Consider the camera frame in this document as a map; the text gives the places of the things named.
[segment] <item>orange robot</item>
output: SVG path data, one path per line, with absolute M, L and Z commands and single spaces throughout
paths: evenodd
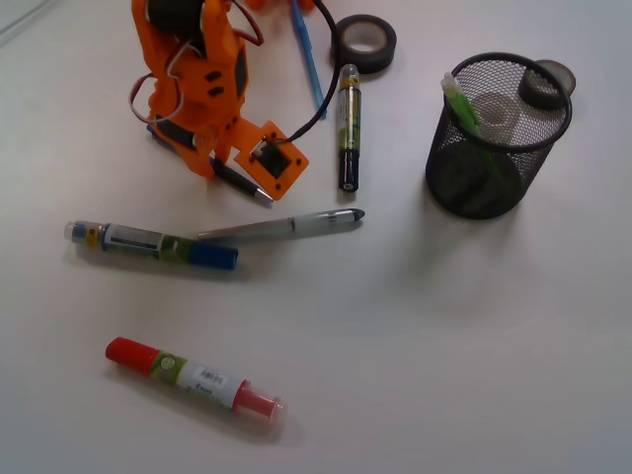
M 256 37 L 233 30 L 227 13 L 236 5 Z M 235 161 L 274 199 L 282 198 L 308 160 L 268 121 L 256 126 L 240 115 L 248 85 L 246 40 L 263 37 L 250 14 L 231 0 L 132 0 L 132 15 L 150 74 L 130 94 L 136 116 L 171 144 L 187 166 L 214 176 L 209 155 Z M 145 79 L 156 79 L 146 118 L 133 107 Z

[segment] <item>black wire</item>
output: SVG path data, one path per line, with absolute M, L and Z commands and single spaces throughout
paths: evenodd
M 313 0 L 316 8 L 320 10 L 320 13 L 323 14 L 325 20 L 327 21 L 327 25 L 329 25 L 329 29 L 332 31 L 332 43 L 334 44 L 334 53 L 335 53 L 335 63 L 334 63 L 334 76 L 332 77 L 332 83 L 329 86 L 329 91 L 327 91 L 327 95 L 325 96 L 325 100 L 323 104 L 320 106 L 320 109 L 316 111 L 316 114 L 312 119 L 302 126 L 299 130 L 297 130 L 294 135 L 285 140 L 279 140 L 277 143 L 289 143 L 294 141 L 297 138 L 300 138 L 305 133 L 307 133 L 316 123 L 320 120 L 320 117 L 327 111 L 329 107 L 329 103 L 332 102 L 334 94 L 336 94 L 336 89 L 338 89 L 338 80 L 340 78 L 340 71 L 343 67 L 343 47 L 340 39 L 340 35 L 338 34 L 338 29 L 336 28 L 336 22 L 332 17 L 327 7 L 323 5 L 322 0 Z

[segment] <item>black mesh cup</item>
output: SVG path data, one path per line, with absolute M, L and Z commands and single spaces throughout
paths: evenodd
M 426 181 L 438 203 L 454 214 L 498 217 L 522 200 L 569 127 L 571 100 L 549 71 L 514 54 L 471 57 L 452 75 L 476 112 L 479 129 L 465 129 L 444 98 Z

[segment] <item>silver pen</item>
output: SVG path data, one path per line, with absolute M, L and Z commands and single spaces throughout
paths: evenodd
M 271 237 L 291 235 L 296 232 L 313 232 L 326 227 L 359 221 L 364 217 L 361 209 L 339 209 L 313 214 L 269 220 L 256 224 L 240 225 L 227 229 L 209 230 L 197 235 L 199 240 L 226 239 L 231 237 Z

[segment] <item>red marker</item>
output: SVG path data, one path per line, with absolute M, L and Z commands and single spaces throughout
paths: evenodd
M 243 378 L 125 338 L 114 339 L 106 349 L 106 357 L 152 380 L 233 412 L 254 416 L 270 425 L 282 420 L 285 407 L 280 399 L 270 398 Z

